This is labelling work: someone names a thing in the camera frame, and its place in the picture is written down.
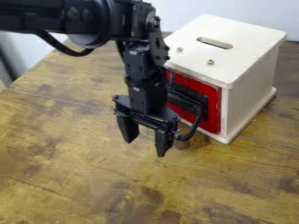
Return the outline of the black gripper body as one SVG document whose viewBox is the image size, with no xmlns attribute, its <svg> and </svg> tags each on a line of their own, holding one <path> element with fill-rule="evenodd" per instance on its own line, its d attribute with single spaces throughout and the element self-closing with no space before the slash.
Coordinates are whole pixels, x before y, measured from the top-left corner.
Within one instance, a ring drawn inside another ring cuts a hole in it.
<svg viewBox="0 0 299 224">
<path fill-rule="evenodd" d="M 117 51 L 125 66 L 126 95 L 116 95 L 116 117 L 130 117 L 153 131 L 168 130 L 174 135 L 178 117 L 168 108 L 168 83 L 164 63 L 169 47 L 153 46 L 148 41 L 117 42 Z"/>
</svg>

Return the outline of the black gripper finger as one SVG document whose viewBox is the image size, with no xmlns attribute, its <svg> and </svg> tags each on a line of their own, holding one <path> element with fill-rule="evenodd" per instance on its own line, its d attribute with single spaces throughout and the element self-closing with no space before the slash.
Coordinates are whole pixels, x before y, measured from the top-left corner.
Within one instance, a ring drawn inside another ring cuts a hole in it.
<svg viewBox="0 0 299 224">
<path fill-rule="evenodd" d="M 154 132 L 154 148 L 157 157 L 161 158 L 165 152 L 173 147 L 173 133 L 166 129 Z"/>
<path fill-rule="evenodd" d="M 125 142 L 130 144 L 138 136 L 138 124 L 130 117 L 122 116 L 116 118 L 116 123 Z"/>
</svg>

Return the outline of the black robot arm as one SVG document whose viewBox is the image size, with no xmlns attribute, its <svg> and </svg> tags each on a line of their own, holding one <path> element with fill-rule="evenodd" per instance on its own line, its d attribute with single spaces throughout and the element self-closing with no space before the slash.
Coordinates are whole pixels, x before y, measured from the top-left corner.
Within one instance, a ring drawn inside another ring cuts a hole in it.
<svg viewBox="0 0 299 224">
<path fill-rule="evenodd" d="M 140 126 L 152 129 L 161 158 L 180 117 L 166 106 L 169 47 L 154 7 L 142 0 L 0 0 L 0 31 L 33 34 L 72 57 L 116 43 L 128 90 L 113 96 L 117 127 L 126 142 L 137 138 Z"/>
</svg>

